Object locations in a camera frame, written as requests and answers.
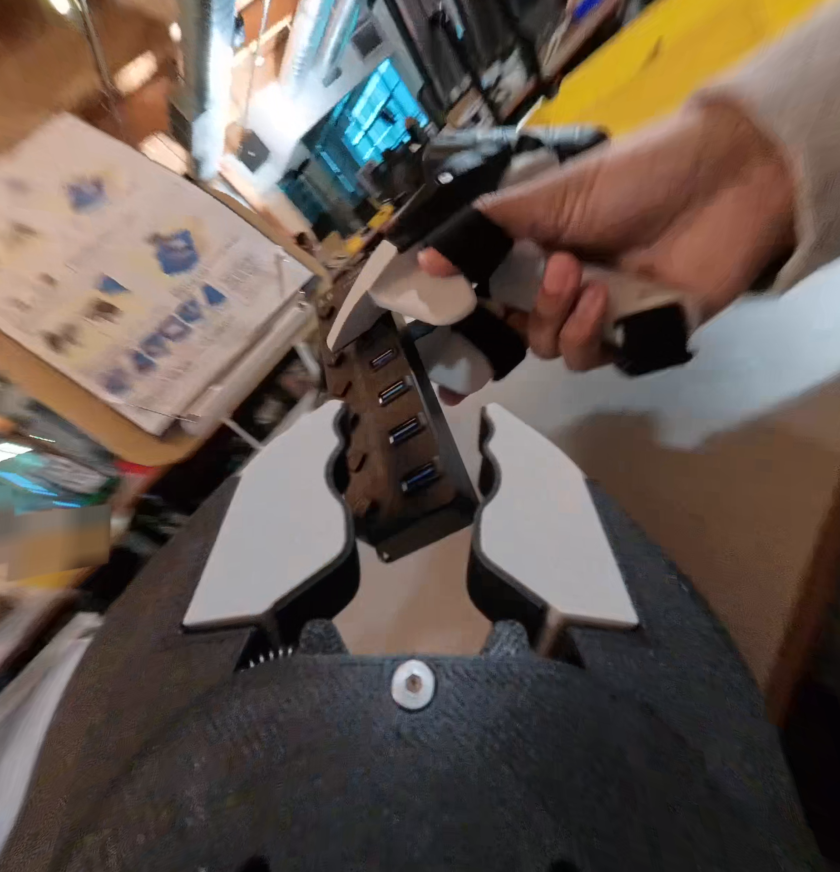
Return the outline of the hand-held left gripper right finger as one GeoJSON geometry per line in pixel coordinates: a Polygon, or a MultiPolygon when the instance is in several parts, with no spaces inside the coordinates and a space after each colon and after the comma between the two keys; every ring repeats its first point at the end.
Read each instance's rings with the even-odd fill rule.
{"type": "Polygon", "coordinates": [[[552,653],[572,628],[634,630],[632,603],[588,480],[565,452],[498,404],[481,411],[480,504],[469,598],[552,653]]]}

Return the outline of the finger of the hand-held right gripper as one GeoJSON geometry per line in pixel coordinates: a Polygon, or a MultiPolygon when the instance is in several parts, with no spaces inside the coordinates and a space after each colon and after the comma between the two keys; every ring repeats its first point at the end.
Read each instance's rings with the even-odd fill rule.
{"type": "Polygon", "coordinates": [[[354,280],[327,334],[329,350],[343,350],[381,317],[383,310],[372,299],[371,288],[399,254],[398,248],[390,242],[376,246],[354,280]]]}

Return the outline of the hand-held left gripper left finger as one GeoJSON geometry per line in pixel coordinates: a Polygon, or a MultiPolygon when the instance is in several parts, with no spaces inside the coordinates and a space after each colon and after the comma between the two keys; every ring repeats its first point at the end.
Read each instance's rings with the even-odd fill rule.
{"type": "Polygon", "coordinates": [[[329,400],[276,437],[240,474],[189,601],[187,631],[255,627],[298,638],[331,619],[360,583],[343,492],[349,410],[329,400]]]}

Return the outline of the black usb hub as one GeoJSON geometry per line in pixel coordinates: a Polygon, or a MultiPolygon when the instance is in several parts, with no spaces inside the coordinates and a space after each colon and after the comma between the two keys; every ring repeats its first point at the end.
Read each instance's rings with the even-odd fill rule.
{"type": "Polygon", "coordinates": [[[316,312],[327,391],[348,412],[344,497],[357,537],[393,562],[469,528],[478,501],[408,328],[384,312],[342,351],[327,348],[366,259],[334,272],[316,312]]]}

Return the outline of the person's right forearm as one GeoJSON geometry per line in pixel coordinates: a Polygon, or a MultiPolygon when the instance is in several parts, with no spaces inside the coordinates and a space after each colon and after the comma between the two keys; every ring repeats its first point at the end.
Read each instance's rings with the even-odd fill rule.
{"type": "Polygon", "coordinates": [[[822,5],[688,103],[735,108],[790,169],[796,243],[771,289],[785,292],[840,258],[840,2],[822,5]]]}

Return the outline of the light grey desk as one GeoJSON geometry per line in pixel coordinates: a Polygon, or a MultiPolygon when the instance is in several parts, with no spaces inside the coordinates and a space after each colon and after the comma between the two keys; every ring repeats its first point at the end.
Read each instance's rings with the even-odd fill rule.
{"type": "Polygon", "coordinates": [[[472,477],[490,402],[563,448],[692,580],[785,725],[840,563],[840,258],[695,346],[635,379],[528,357],[445,417],[472,477]]]}

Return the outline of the person's right hand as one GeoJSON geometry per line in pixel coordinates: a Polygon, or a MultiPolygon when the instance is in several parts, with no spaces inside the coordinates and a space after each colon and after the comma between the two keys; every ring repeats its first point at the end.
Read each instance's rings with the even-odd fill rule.
{"type": "Polygon", "coordinates": [[[784,153],[736,107],[689,105],[476,208],[549,256],[534,308],[508,321],[542,360],[607,365],[608,287],[584,264],[680,289],[700,322],[785,263],[796,244],[784,153]]]}

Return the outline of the yellow panel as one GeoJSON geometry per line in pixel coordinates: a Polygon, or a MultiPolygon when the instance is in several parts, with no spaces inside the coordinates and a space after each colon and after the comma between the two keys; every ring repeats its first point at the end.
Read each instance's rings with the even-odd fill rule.
{"type": "Polygon", "coordinates": [[[590,125],[616,137],[664,117],[818,1],[654,2],[563,80],[524,123],[530,133],[590,125]]]}

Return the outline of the cardboard instruction board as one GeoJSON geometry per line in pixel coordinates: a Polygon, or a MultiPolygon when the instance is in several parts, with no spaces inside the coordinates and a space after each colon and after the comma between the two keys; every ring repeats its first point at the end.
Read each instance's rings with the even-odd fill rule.
{"type": "Polygon", "coordinates": [[[0,376],[123,460],[194,453],[326,284],[233,198],[74,115],[0,154],[0,376]]]}

